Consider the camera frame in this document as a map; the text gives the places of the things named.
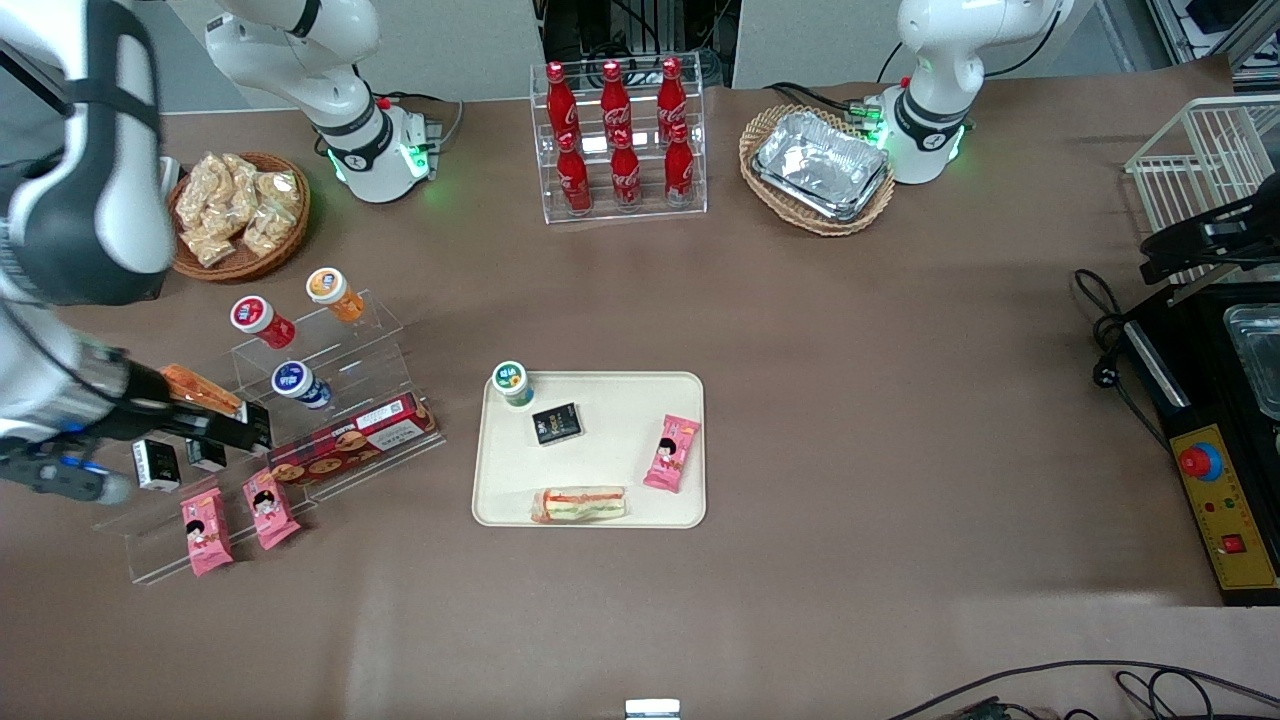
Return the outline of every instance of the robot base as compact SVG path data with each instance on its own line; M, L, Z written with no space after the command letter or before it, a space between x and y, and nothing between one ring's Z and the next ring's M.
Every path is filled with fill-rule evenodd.
M428 179L426 120L399 106L384 110L392 120L392 141L364 170L343 167L330 152L338 179L365 202L390 202Z
M901 95L901 87L891 87L881 96L884 122L883 147L888 152L895 182L922 184L942 174L943 168L951 161L960 136L964 133L955 132L950 138L943 133L929 135L920 141L927 147L927 150L922 150L915 138L906 133L895 117L893 105Z

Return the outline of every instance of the red bottle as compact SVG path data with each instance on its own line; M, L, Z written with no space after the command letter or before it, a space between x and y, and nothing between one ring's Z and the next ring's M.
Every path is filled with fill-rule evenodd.
M564 85L564 65L556 60L547 63L547 81L550 83L547 90L547 115L552 120L556 142L567 135L577 143L577 138L582 136L577 127L577 100Z
M631 149L631 132L618 136L626 145L613 151L609 167L613 170L613 199L622 213L635 213L640 209L640 159Z
M604 61L600 113L604 115L604 137L609 141L609 147L631 147L631 97L622 87L622 65L617 60Z
M577 143L572 136L562 135L557 142L561 156L556 161L556 169L561 176L561 190L564 191L564 200L568 202L568 214L580 218L591 211L591 188L586 182L586 163L577 154Z
M667 146L667 204L685 208L694 199L694 151L689 147L689 126L671 127Z
M662 61L662 88L658 90L658 142L671 142L671 128L685 124L685 86L680 85L680 58Z

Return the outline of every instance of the white label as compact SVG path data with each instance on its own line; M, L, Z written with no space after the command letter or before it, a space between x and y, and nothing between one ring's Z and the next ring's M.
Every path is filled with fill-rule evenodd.
M422 432L422 428L415 425L412 420L404 419L369 436L369 442L378 450L390 450L421 434L426 434Z
M387 418L394 418L396 415L399 415L403 411L404 411L404 404L397 400L396 402L392 402L387 407L379 407L372 413L366 413L360 418L356 418L356 429L362 430L365 428L370 428L372 425L376 425L378 423L381 423Z

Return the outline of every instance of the control panel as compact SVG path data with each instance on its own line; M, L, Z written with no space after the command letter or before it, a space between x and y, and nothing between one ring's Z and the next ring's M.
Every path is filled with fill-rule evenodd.
M1276 573L1217 424L1169 441L1222 589L1276 588Z

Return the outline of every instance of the pink snack package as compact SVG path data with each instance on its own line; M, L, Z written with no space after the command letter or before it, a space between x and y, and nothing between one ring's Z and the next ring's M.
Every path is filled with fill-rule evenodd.
M701 424L675 415L667 415L662 421L662 439L658 441L658 452L653 456L653 465L644 477L644 484L680 492L680 475L685 470L685 459L689 457L689 448L694 445L694 434Z
M253 511L253 529L262 550L271 550L302 529L289 512L289 498L284 497L270 470L262 470L244 483L244 500Z
M197 578L234 560L218 488L182 501L182 521L187 527L187 556Z

